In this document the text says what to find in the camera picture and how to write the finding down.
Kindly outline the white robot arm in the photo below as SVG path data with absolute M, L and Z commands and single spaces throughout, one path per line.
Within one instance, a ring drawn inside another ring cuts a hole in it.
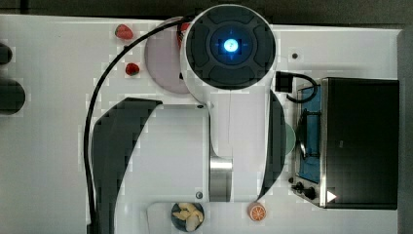
M 250 202 L 280 174 L 282 107 L 271 90 L 275 35 L 259 14 L 218 5 L 185 32 L 180 68 L 193 105 L 164 102 L 149 115 L 118 201 Z

